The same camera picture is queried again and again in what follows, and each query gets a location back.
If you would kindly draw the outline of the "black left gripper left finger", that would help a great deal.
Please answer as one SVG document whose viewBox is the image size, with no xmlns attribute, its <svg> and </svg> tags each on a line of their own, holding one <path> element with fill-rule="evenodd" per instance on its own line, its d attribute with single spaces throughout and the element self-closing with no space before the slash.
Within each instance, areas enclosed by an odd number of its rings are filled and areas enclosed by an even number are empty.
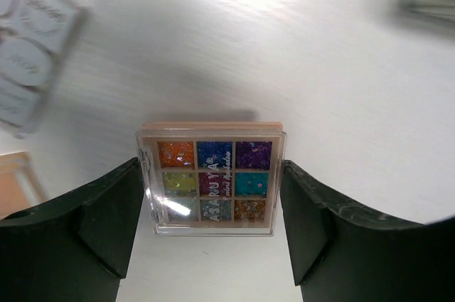
<svg viewBox="0 0 455 302">
<path fill-rule="evenodd" d="M 139 160 L 1 221 L 2 301 L 115 301 L 144 189 Z"/>
</svg>

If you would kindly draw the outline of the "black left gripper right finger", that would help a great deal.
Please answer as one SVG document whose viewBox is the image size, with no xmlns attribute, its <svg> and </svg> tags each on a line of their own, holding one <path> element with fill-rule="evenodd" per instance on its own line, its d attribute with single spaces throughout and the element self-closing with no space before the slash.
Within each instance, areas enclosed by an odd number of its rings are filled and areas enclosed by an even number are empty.
<svg viewBox="0 0 455 302">
<path fill-rule="evenodd" d="M 372 209 L 285 161 L 281 202 L 305 301 L 453 301 L 454 219 L 419 224 Z"/>
</svg>

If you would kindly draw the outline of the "nude eyeshadow palette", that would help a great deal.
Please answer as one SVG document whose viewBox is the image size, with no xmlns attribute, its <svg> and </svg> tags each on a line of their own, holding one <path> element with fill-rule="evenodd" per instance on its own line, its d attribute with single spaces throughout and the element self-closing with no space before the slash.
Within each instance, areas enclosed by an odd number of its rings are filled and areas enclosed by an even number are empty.
<svg viewBox="0 0 455 302">
<path fill-rule="evenodd" d="M 28 152 L 1 155 L 1 219 L 47 200 Z"/>
</svg>

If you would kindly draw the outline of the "colourful eyeshadow palette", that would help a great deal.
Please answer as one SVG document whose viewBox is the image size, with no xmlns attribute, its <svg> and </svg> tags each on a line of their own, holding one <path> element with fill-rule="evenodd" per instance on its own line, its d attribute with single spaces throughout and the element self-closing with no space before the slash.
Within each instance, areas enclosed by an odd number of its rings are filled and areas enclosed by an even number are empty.
<svg viewBox="0 0 455 302">
<path fill-rule="evenodd" d="M 279 122 L 154 122 L 136 133 L 154 232 L 270 236 L 287 135 Z"/>
</svg>

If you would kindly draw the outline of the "white grey pan palette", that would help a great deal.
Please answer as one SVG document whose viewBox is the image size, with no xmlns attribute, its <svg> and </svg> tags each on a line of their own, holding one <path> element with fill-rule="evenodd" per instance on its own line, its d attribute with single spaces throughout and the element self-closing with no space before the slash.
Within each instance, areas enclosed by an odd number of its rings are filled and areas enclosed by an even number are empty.
<svg viewBox="0 0 455 302">
<path fill-rule="evenodd" d="M 1 0 L 1 126 L 32 134 L 90 17 L 87 0 Z"/>
</svg>

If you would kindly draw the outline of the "clear acrylic drawer organizer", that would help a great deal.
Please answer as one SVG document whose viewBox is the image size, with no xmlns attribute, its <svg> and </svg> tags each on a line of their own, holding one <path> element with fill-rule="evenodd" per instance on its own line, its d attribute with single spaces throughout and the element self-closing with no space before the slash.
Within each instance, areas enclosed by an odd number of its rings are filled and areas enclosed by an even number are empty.
<svg viewBox="0 0 455 302">
<path fill-rule="evenodd" d="M 397 7 L 408 18 L 454 27 L 454 0 L 397 0 Z"/>
</svg>

